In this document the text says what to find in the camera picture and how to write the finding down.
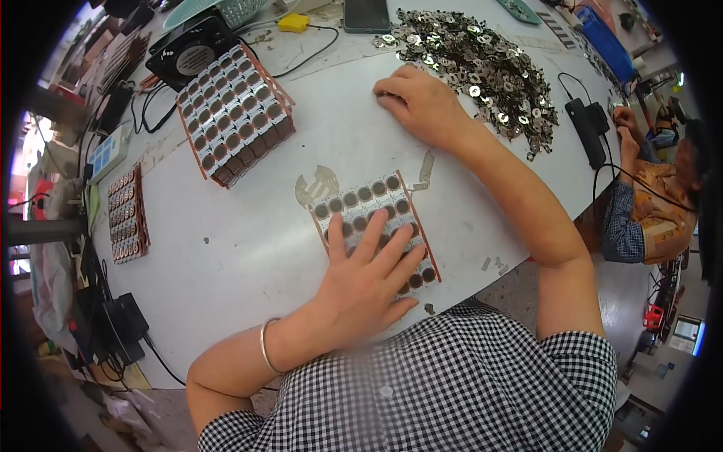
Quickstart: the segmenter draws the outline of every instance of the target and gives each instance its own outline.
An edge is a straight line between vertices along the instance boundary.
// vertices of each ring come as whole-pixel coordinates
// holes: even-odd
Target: woman's right hand
[[[615,107],[612,112],[612,117],[615,119],[615,125],[618,127],[627,127],[630,130],[630,135],[633,137],[638,146],[645,145],[645,138],[643,137],[640,127],[638,127],[638,120],[635,118],[635,112],[630,107],[619,105]]]
[[[444,82],[407,64],[378,81],[373,91],[377,102],[405,129],[441,150],[455,153],[469,132],[480,125]]]
[[[317,354],[381,333],[418,304],[414,298],[392,300],[415,273],[425,247],[417,245],[402,257],[413,231],[411,224],[406,224],[379,250],[388,219],[386,209],[377,210],[353,254],[347,257],[341,215],[332,217],[329,268],[316,296],[297,311],[309,319],[301,323],[307,334],[303,337],[315,344]]]

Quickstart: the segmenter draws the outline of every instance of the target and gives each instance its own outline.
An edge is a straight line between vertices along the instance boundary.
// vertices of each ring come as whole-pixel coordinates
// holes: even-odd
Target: smartphone
[[[344,31],[347,33],[389,33],[387,0],[344,0]]]

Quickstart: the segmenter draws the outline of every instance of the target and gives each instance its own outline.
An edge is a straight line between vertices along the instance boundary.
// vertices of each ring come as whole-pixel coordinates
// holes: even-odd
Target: bracelet
[[[279,372],[271,365],[271,362],[269,362],[269,356],[266,354],[266,327],[268,327],[271,323],[274,323],[276,320],[281,319],[279,317],[270,318],[261,325],[261,354],[264,356],[264,361],[266,362],[268,368],[271,369],[271,372],[274,372],[277,375],[283,375],[283,372]]]

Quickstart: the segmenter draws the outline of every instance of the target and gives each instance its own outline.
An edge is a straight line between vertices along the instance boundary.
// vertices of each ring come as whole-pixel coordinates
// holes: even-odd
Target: yellow plug
[[[294,33],[303,33],[309,24],[308,16],[300,14],[288,14],[278,21],[278,29],[281,31],[293,31]]]

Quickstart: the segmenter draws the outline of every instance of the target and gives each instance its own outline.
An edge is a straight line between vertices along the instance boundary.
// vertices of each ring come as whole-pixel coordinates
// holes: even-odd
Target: checkered shirt
[[[226,413],[199,451],[599,451],[612,424],[612,347],[592,333],[538,342],[475,299],[367,353],[287,374],[264,418]]]
[[[600,252],[605,260],[628,264],[645,260],[643,225],[630,219],[632,210],[633,186],[624,182],[613,182],[600,244]]]

